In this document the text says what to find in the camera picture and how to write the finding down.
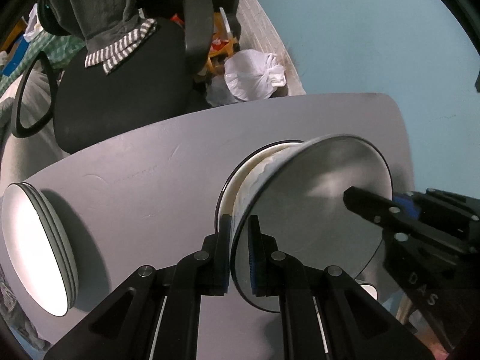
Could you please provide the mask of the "blue box on bed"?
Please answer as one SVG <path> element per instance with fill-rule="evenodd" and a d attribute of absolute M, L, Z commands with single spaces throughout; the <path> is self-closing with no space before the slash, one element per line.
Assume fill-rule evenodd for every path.
<path fill-rule="evenodd" d="M 5 67 L 1 70 L 1 74 L 3 76 L 9 77 L 10 74 L 12 74 L 12 72 L 14 72 L 18 68 L 28 48 L 29 43 L 24 39 L 24 37 L 21 37 L 16 42 L 16 49 L 13 52 L 11 58 L 9 59 Z"/>

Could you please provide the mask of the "white plastic bag on bed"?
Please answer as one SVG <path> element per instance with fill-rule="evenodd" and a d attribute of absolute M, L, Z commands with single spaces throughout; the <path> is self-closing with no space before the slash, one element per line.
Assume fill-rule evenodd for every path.
<path fill-rule="evenodd" d="M 43 31 L 39 16 L 38 16 L 38 4 L 34 3 L 32 10 L 28 14 L 27 27 L 24 30 L 24 39 L 26 42 L 31 42 L 36 36 Z"/>

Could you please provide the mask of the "white plate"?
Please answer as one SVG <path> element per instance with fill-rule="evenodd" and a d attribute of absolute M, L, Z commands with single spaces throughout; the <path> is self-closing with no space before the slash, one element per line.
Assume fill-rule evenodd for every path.
<path fill-rule="evenodd" d="M 79 292 L 77 264 L 64 225 L 45 194 L 25 182 L 8 185 L 1 228 L 26 292 L 48 314 L 66 315 Z"/>

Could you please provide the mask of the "white plastic bag by wall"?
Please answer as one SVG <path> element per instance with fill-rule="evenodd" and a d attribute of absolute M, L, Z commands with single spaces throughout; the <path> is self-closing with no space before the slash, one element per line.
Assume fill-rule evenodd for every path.
<path fill-rule="evenodd" d="M 224 62 L 224 81 L 230 93 L 248 102 L 270 98 L 287 84 L 286 71 L 274 53 L 243 49 Z"/>

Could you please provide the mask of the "striped garment on bed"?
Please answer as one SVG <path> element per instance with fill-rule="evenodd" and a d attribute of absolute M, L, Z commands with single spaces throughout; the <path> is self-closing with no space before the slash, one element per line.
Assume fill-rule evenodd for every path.
<path fill-rule="evenodd" d="M 17 331 L 36 350 L 47 351 L 50 348 L 50 343 L 38 336 L 37 329 L 32 325 L 20 303 L 18 303 L 3 271 L 1 271 L 0 282 L 1 316 L 4 317 L 7 325 Z"/>

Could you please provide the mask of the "grey hooded sweater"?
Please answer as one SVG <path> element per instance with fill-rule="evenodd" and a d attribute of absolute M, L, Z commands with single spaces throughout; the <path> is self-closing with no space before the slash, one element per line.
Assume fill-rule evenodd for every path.
<path fill-rule="evenodd" d="M 71 35 L 85 43 L 84 66 L 112 73 L 156 30 L 136 0 L 38 0 L 37 13 L 47 33 Z"/>

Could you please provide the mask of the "green checked bedspread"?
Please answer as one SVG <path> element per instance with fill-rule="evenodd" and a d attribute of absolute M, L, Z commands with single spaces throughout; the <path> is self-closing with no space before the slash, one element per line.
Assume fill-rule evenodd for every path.
<path fill-rule="evenodd" d="M 74 36 L 55 36 L 45 31 L 41 32 L 28 44 L 22 60 L 13 72 L 9 76 L 1 76 L 1 95 L 22 75 L 39 52 L 43 51 L 52 68 L 58 70 L 66 68 L 85 45 L 84 41 Z"/>

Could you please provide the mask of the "black office chair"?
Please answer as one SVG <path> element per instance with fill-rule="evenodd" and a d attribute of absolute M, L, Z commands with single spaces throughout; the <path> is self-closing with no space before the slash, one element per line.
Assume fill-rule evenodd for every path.
<path fill-rule="evenodd" d="M 37 53 L 47 77 L 47 109 L 23 124 L 23 96 L 30 64 L 22 75 L 13 102 L 10 128 L 17 138 L 54 125 L 55 140 L 73 154 L 122 133 L 165 119 L 209 108 L 194 76 L 202 71 L 213 35 L 212 0 L 183 0 L 185 24 L 159 19 L 154 33 L 110 74 L 101 67 L 81 66 L 82 49 L 57 80 L 47 54 Z"/>

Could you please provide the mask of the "white bowl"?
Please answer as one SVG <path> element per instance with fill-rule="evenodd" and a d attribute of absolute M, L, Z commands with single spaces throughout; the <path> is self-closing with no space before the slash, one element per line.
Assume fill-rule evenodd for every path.
<path fill-rule="evenodd" d="M 378 300 L 378 291 L 377 288 L 369 282 L 364 280 L 356 280 L 356 283 L 360 285 L 360 287 L 366 291 L 375 301 Z"/>
<path fill-rule="evenodd" d="M 251 291 L 247 218 L 257 215 L 262 233 L 305 266 L 341 267 L 356 278 L 381 244 L 376 226 L 349 211 L 343 193 L 357 187 L 391 199 L 385 158 L 358 136 L 324 136 L 266 158 L 245 179 L 233 205 L 231 272 L 250 305 L 277 313 L 277 297 Z"/>
<path fill-rule="evenodd" d="M 289 147 L 301 144 L 299 140 L 277 141 L 258 148 L 256 151 L 250 153 L 246 158 L 233 169 L 227 180 L 224 182 L 215 209 L 215 232 L 218 233 L 221 228 L 221 217 L 223 215 L 233 215 L 233 205 L 239 193 L 239 190 L 245 179 L 252 173 L 253 169 L 257 167 L 266 158 L 271 157 L 277 152 L 280 152 Z"/>

